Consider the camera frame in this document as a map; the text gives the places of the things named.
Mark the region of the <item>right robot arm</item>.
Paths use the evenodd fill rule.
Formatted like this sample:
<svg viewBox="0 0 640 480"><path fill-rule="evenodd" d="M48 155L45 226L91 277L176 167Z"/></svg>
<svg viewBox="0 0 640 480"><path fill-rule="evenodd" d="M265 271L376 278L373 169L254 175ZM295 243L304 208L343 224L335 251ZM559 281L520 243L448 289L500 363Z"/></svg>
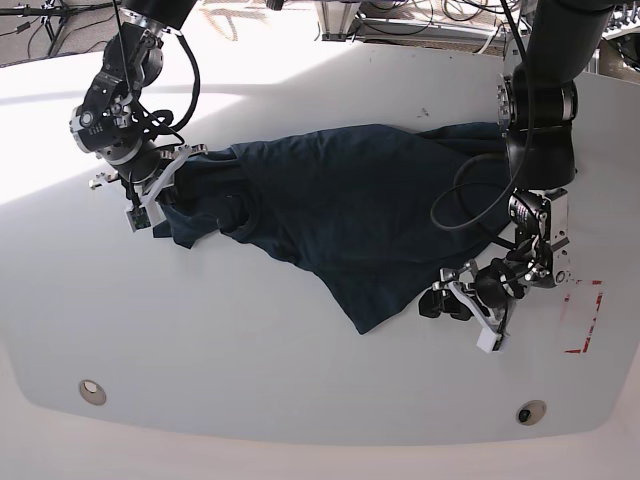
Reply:
<svg viewBox="0 0 640 480"><path fill-rule="evenodd" d="M69 130L79 149L113 168L91 180L91 188L119 181L130 202L125 211L132 231L158 225L162 205L175 201L175 174L186 161L204 154L203 144L181 136L195 113L201 76L181 29L192 1L123 1L114 6L117 32L108 42L102 66L83 102L73 111ZM181 119L169 110L149 111L141 102L144 88L160 75L163 36L173 34L192 67L189 106Z"/></svg>

